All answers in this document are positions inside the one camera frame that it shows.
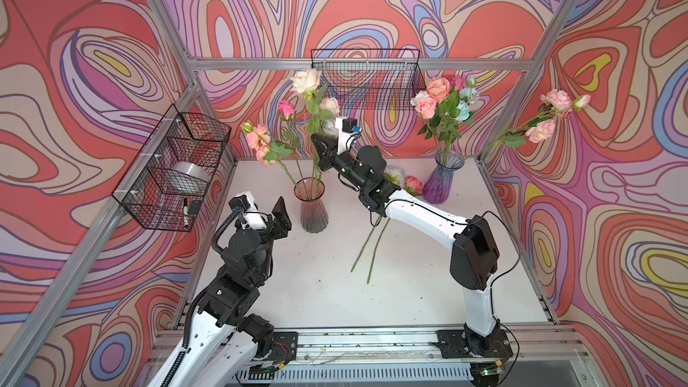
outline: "bouquet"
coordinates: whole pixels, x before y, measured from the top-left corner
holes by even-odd
[[[307,137],[309,138],[311,134],[324,133],[325,129],[333,128],[334,125],[331,121],[339,115],[339,102],[337,99],[334,97],[324,97],[327,84],[320,87],[320,74],[320,71],[315,69],[306,69],[305,71],[297,72],[294,77],[290,78],[292,80],[291,91],[304,96],[305,109],[311,115],[310,121],[306,126]],[[256,159],[263,166],[280,164],[294,186],[298,187],[297,181],[283,162],[285,158],[293,155],[294,151],[301,148],[301,140],[298,137],[295,124],[295,109],[289,101],[283,100],[278,105],[277,110],[280,112],[280,119],[287,124],[289,129],[282,134],[285,140],[272,140],[268,126],[265,124],[253,125],[247,121],[242,124],[242,130],[245,133],[248,147],[255,152]],[[294,158],[297,161],[298,173],[303,180],[304,174],[301,171],[298,156],[294,156]],[[314,151],[312,177],[315,178],[319,187],[323,171],[318,167],[318,161],[318,154]]]
[[[447,78],[435,78],[411,99],[416,112],[425,120],[418,134],[425,134],[425,139],[432,138],[437,152],[441,153],[441,163],[446,165],[449,151],[454,141],[461,137],[460,125],[475,124],[475,111],[470,105],[480,99],[476,88],[476,79],[463,79],[458,75]]]
[[[501,135],[486,145],[486,148],[501,142],[504,142],[509,148],[518,148],[526,143],[526,138],[534,143],[546,141],[554,135],[556,123],[560,119],[572,111],[580,111],[590,103],[590,95],[582,95],[571,100],[566,91],[554,89],[546,95],[541,95],[540,100],[542,100],[542,105],[538,115],[523,125],[503,131]]]

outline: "blue flower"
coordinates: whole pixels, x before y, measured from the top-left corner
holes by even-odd
[[[459,106],[456,107],[456,109],[459,109],[461,112],[459,113],[459,116],[456,117],[458,121],[466,121],[469,119],[470,116],[470,111],[469,111],[469,104],[467,104],[464,101],[459,102]]]

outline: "flower vase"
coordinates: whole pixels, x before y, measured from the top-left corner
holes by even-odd
[[[464,158],[454,150],[440,151],[435,154],[435,163],[435,170],[423,185],[423,197],[433,205],[439,205],[449,199],[454,172],[464,165]]]
[[[304,178],[294,187],[294,195],[301,201],[301,227],[308,233],[318,233],[328,225],[328,212],[322,196],[325,184],[317,178]]]

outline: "psychedelic wallpaper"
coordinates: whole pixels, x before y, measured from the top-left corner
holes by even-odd
[[[194,57],[310,57],[312,48],[416,47],[423,57],[530,57],[560,0],[166,0]],[[426,78],[451,70],[427,71]],[[461,129],[456,148],[475,154],[487,137],[518,73],[481,71],[478,123]],[[303,99],[289,92],[287,71],[199,73],[220,118],[230,125],[247,119],[281,133],[277,105]],[[364,142],[389,156],[430,155],[433,143],[417,138],[421,123],[408,110],[345,110],[358,118]],[[301,137],[304,124],[299,126]],[[250,157],[243,135],[232,138],[238,157]],[[309,155],[310,142],[302,155]]]
[[[688,0],[581,0],[540,94],[589,92],[489,163],[557,315],[611,386],[688,386]]]
[[[0,353],[185,86],[146,0],[0,0]],[[23,386],[134,382],[226,174],[193,233],[122,221]]]

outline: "ventilation grille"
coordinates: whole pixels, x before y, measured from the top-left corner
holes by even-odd
[[[275,374],[237,374],[242,383],[471,381],[469,363],[289,365]]]

